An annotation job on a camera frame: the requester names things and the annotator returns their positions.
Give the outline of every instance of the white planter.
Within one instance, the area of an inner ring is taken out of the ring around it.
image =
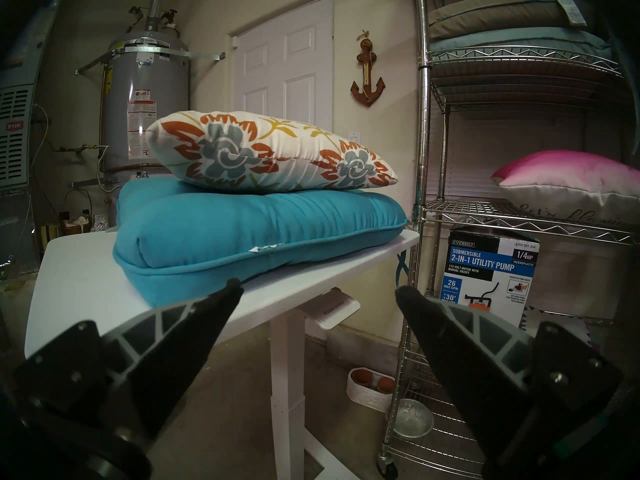
[[[370,371],[371,375],[373,375],[371,388],[358,385],[351,378],[351,373],[360,369]],[[385,410],[391,405],[392,394],[381,393],[376,390],[378,380],[380,380],[382,377],[389,377],[391,380],[395,380],[389,375],[384,375],[382,373],[378,373],[377,371],[369,370],[368,368],[354,368],[347,375],[347,396],[349,396],[349,399],[351,399],[351,401],[353,401],[354,403],[358,403],[359,405],[364,405],[367,408],[371,408],[372,410],[384,413]]]

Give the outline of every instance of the cardboard box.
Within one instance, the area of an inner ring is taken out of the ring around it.
[[[490,311],[517,327],[539,249],[536,240],[516,233],[451,230],[440,299]]]

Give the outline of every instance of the metal strap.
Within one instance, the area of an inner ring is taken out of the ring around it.
[[[175,56],[186,56],[187,58],[206,58],[208,60],[212,60],[213,62],[219,62],[222,60],[227,54],[223,51],[221,53],[201,53],[197,51],[184,51],[182,49],[169,49],[169,48],[161,48],[158,46],[125,46],[121,48],[112,49],[111,51],[107,51],[103,55],[100,55],[98,58],[94,59],[91,63],[87,63],[85,66],[78,68],[75,71],[75,75],[80,75],[87,70],[91,69],[98,63],[105,63],[107,60],[116,55],[122,55],[123,53],[164,53],[165,55],[175,55]]]

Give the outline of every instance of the switch plate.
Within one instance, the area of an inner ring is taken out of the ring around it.
[[[349,137],[347,139],[353,143],[360,144],[360,133],[349,132]]]

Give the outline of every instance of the wire shelving unit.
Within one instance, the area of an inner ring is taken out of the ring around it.
[[[461,0],[431,1],[441,7]],[[443,224],[467,224],[636,247],[640,243],[638,231],[627,230],[624,226],[533,215],[507,201],[445,199],[450,113],[507,110],[584,116],[588,111],[606,111],[626,117],[633,113],[633,100],[619,65],[607,58],[527,45],[430,51],[426,3],[427,0],[417,0],[420,118],[413,228],[419,231],[420,242],[411,249],[408,284],[417,287],[426,223],[434,224],[431,255],[434,261],[430,265],[425,295],[436,298],[439,297],[435,286]],[[442,141],[438,194],[435,200],[428,201],[426,179],[431,94],[442,114]],[[612,320],[587,317],[583,320],[592,334],[605,337],[615,332]],[[433,374],[406,321],[402,327],[398,358],[396,388],[383,445],[377,457],[379,469],[384,471],[386,467],[385,478],[393,478],[391,467],[395,456],[462,478],[481,479],[483,453]],[[433,412],[434,429],[425,437],[405,440],[394,436],[393,427],[401,398],[417,399]]]

